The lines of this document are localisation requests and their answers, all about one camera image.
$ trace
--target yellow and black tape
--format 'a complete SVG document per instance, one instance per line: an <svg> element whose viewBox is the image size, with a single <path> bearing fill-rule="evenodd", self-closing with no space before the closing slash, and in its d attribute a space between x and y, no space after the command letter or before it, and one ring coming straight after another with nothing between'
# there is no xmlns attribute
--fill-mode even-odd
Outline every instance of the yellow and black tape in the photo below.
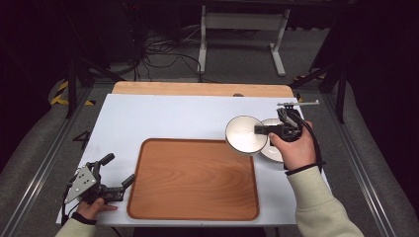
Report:
<svg viewBox="0 0 419 237"><path fill-rule="evenodd" d="M53 99L51 100L51 104L52 105L56 105L56 104L60 104L63 106L68 106L68 100L63 100L61 99L62 94L64 93L65 89L67 89L68 87L68 80L64 79L61 83L61 85L58 88L58 91L55 93L55 96L53 97ZM96 101L86 101L86 103L84 103L85 106L94 106L96 105Z"/></svg>
<svg viewBox="0 0 419 237"><path fill-rule="evenodd" d="M317 76L317 77L315 77L314 79L315 80L323 80L324 79L324 77L326 76L326 73L324 73L324 74L322 74L322 75L320 75L320 76ZM305 76L296 76L296 77L294 77L294 81L298 81L298 80L301 80L301 79L303 79Z"/></svg>
<svg viewBox="0 0 419 237"><path fill-rule="evenodd" d="M299 103L303 103L304 99L302 98L300 93L296 93L296 99L298 100Z"/></svg>

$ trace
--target white plate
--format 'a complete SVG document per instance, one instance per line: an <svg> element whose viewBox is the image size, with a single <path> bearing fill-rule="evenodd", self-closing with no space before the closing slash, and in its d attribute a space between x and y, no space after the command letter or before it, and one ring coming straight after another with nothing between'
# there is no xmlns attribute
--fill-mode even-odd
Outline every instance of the white plate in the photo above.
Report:
<svg viewBox="0 0 419 237"><path fill-rule="evenodd" d="M282 124L282 122L280 121L279 118L268 118L268 119L263 120L262 124L263 125L278 125L278 124ZM268 141L266 142L266 145L261 150L262 154L264 154L266 157L272 160L284 162L283 155L281 154L281 152L277 149L277 147L271 146L270 142L271 140L268 137Z"/></svg>

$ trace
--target wrist strap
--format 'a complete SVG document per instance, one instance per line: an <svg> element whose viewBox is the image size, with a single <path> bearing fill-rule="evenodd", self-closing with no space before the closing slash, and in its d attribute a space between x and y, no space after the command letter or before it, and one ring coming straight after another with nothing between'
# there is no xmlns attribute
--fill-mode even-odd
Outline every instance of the wrist strap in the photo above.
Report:
<svg viewBox="0 0 419 237"><path fill-rule="evenodd" d="M81 215L78 212L74 212L71 215L71 218L83 223L83 224L88 224L88 225L95 225L96 222L98 222L97 220L91 220L91 219L86 219L83 215Z"/></svg>
<svg viewBox="0 0 419 237"><path fill-rule="evenodd" d="M321 162L316 162L316 163L312 163L312 164L309 164L309 165L305 165L305 166L299 167L299 168L297 168L295 170L286 171L286 175L287 176L290 176L290 175L296 174L298 172L301 172L303 170L307 170L307 169L309 169L311 167L314 167L314 166L318 166L319 169L320 169L320 172L321 172L321 167L324 164L325 164L325 162L324 161L321 161Z"/></svg>

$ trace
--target sleeve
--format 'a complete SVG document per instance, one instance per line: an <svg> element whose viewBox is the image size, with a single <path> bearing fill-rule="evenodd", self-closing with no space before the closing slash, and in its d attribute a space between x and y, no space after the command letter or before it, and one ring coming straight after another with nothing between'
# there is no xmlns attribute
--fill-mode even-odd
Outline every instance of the sleeve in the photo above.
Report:
<svg viewBox="0 0 419 237"><path fill-rule="evenodd" d="M288 179L296 200L296 224L303 236L364 236L331 194L317 166Z"/></svg>
<svg viewBox="0 0 419 237"><path fill-rule="evenodd" d="M95 224L95 220L87 220L74 212L55 237L93 237L96 231Z"/></svg>

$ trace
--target white tabletop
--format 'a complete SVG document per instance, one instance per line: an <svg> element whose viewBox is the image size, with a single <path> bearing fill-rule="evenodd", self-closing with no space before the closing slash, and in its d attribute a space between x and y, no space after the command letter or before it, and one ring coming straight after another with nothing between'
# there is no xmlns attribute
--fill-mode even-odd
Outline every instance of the white tabletop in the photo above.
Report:
<svg viewBox="0 0 419 237"><path fill-rule="evenodd" d="M211 96L107 96L80 160L95 162L109 153L116 158L101 168L102 184L120 187L135 172L141 143L148 138L224 139L225 127L237 116L264 120L277 118L277 103L295 98L252 98ZM98 224L110 226L270 226L295 224L295 199L282 163L261 153L254 156L260 213L252 221L199 221L132 219L125 199L113 202L117 211L103 212ZM76 203L73 201L67 210Z"/></svg>

